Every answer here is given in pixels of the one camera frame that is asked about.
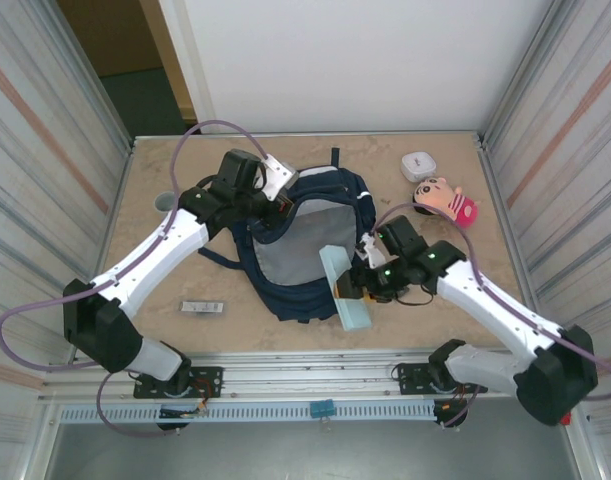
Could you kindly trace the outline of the navy blue backpack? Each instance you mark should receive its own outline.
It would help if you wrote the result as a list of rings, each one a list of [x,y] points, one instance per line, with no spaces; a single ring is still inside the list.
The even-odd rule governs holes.
[[[293,207],[278,228],[270,230],[252,220],[233,226],[236,261],[207,248],[198,254],[244,272],[278,320],[326,320],[337,308],[319,251],[338,246],[357,263],[355,247],[376,222],[373,198],[360,175],[340,166],[337,147],[331,150],[330,164],[299,172],[287,198]]]

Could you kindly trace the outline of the aluminium table edge profile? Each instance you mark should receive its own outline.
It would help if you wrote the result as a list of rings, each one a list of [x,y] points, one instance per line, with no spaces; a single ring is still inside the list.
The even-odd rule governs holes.
[[[553,341],[543,335],[547,321],[537,312],[535,294],[530,281],[527,279],[525,262],[519,252],[518,243],[510,223],[508,208],[502,198],[483,139],[479,135],[479,138],[475,139],[473,137],[473,141],[520,294],[520,300],[516,300],[511,294],[505,292],[490,280],[487,275],[481,273],[481,285],[479,286],[481,293],[476,294],[476,297],[480,298],[482,304],[476,306],[475,311],[479,313],[483,308],[489,308],[489,312],[483,315],[481,323],[520,362],[526,363],[536,357],[535,351],[537,348],[547,349],[553,344]]]
[[[336,137],[336,136],[388,136],[388,135],[447,135],[447,134],[464,134],[479,138],[479,133],[474,130],[401,130],[401,131],[352,131],[352,132],[264,132],[252,133],[255,139],[266,138],[311,138],[311,137]],[[201,138],[216,138],[216,139],[231,139],[244,138],[241,133],[216,133],[216,134],[201,134],[196,135]],[[140,135],[136,136],[137,140],[180,140],[182,135]]]
[[[118,183],[116,195],[114,197],[113,203],[111,205],[111,210],[107,217],[106,230],[102,238],[97,262],[94,267],[93,274],[91,275],[91,279],[95,278],[96,276],[98,276],[99,274],[103,273],[106,270],[105,263],[106,263],[106,260],[109,254],[109,249],[111,246],[114,229],[115,229],[117,218],[119,215],[121,202],[122,202],[126,184],[129,178],[130,169],[133,163],[134,152],[136,150],[136,143],[137,143],[137,137],[133,138],[130,144],[130,149],[128,152],[128,156],[126,157],[126,162],[124,164],[122,174],[121,174],[121,177]]]

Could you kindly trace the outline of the pink plush doll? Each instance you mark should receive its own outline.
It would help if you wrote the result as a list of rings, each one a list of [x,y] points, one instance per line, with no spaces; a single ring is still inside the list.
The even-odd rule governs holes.
[[[416,207],[418,213],[435,215],[425,205],[448,215],[460,227],[471,227],[478,217],[477,203],[463,194],[461,187],[452,188],[442,177],[429,177],[424,179],[415,188],[412,194],[414,203],[421,204]]]

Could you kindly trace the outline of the light blue pencil case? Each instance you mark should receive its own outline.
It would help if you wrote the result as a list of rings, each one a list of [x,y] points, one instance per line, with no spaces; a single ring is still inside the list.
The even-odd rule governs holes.
[[[346,332],[352,332],[371,328],[371,317],[363,300],[341,299],[335,293],[336,281],[351,268],[346,249],[340,246],[327,245],[319,250],[319,256],[343,329]]]

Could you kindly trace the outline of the brown wooden door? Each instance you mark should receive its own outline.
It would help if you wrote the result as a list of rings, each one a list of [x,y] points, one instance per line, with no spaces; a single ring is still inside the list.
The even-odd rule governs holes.
[[[196,119],[160,0],[56,0],[100,77],[162,68],[183,120]]]

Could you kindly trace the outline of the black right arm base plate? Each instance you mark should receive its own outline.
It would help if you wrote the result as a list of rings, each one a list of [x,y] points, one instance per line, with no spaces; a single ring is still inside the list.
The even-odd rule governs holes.
[[[468,395],[473,394],[477,385],[452,383],[449,386],[438,386],[429,372],[427,363],[399,363],[390,372],[391,378],[398,384],[401,395]],[[480,393],[487,393],[486,387],[479,386]]]

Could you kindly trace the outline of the white round lidded box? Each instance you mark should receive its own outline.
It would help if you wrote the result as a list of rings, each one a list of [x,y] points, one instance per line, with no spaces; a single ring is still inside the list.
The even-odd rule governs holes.
[[[424,151],[408,153],[401,159],[401,172],[411,183],[420,183],[433,177],[436,170],[437,164],[434,158]]]

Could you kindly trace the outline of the aluminium mounting rail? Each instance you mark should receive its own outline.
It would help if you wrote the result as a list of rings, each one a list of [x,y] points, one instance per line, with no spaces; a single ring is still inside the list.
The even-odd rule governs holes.
[[[195,366],[224,368],[222,401],[379,399],[398,397],[392,379],[398,363],[426,363],[432,348],[358,349],[294,352],[195,353]],[[91,404],[105,370],[89,367],[50,373],[38,394],[39,403]],[[113,375],[102,392],[107,403],[151,402],[133,397],[134,380]]]

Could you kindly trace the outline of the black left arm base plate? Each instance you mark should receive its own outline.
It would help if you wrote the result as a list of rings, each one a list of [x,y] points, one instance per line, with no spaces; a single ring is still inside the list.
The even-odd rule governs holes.
[[[222,367],[192,367],[189,384],[179,393],[173,393],[167,383],[141,374],[135,379],[133,396],[136,399],[211,399],[221,396]]]

